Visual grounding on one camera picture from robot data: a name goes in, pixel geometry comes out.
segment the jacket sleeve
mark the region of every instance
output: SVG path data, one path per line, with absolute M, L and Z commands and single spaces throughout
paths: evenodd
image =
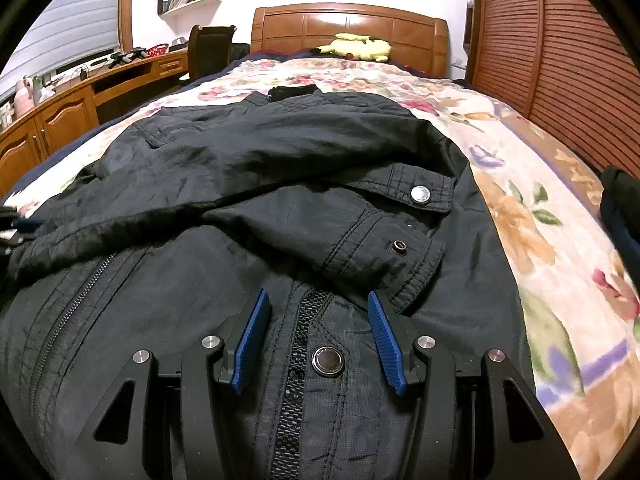
M 159 116 L 138 124 L 146 156 L 45 209 L 46 224 L 15 251 L 10 272 L 40 274 L 143 244 L 283 184 L 380 160 L 425 165 L 434 152 L 442 160 L 445 139 L 431 123 L 379 96 L 370 106 L 356 95 L 338 104 L 304 96 L 296 109 L 284 101 L 216 121 Z

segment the window blind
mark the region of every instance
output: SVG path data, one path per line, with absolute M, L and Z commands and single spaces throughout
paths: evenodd
M 53 0 L 0 74 L 0 99 L 23 76 L 41 75 L 118 45 L 118 0 Z

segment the black textured trim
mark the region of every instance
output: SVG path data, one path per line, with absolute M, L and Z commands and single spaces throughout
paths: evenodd
M 280 405 L 276 444 L 271 460 L 271 480 L 298 478 L 300 472 L 300 429 L 308 361 L 308 330 L 309 324 L 328 297 L 329 293 L 324 290 L 310 290 L 302 298 L 298 308 L 285 392 Z

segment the dark gray jacket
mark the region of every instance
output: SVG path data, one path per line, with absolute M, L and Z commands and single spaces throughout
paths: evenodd
M 427 202 L 412 199 L 419 186 Z M 36 217 L 10 259 L 0 390 L 54 475 L 133 352 L 183 351 L 257 286 L 271 322 L 250 385 L 225 401 L 236 478 L 397 475 L 415 398 L 381 372 L 376 288 L 420 332 L 500 348 L 533 384 L 518 289 L 468 161 L 386 98 L 163 108 Z M 336 378 L 310 363 L 321 346 L 344 357 Z

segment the bedspread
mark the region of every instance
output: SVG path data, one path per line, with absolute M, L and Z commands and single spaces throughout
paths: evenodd
M 247 61 L 163 97 L 87 141 L 7 204 L 32 214 L 161 107 L 221 105 L 273 86 L 386 96 L 431 121 L 468 157 L 520 289 L 536 395 L 583 479 L 596 478 L 640 415 L 640 303 L 603 231 L 602 187 L 569 149 L 506 104 L 391 64 L 332 58 Z

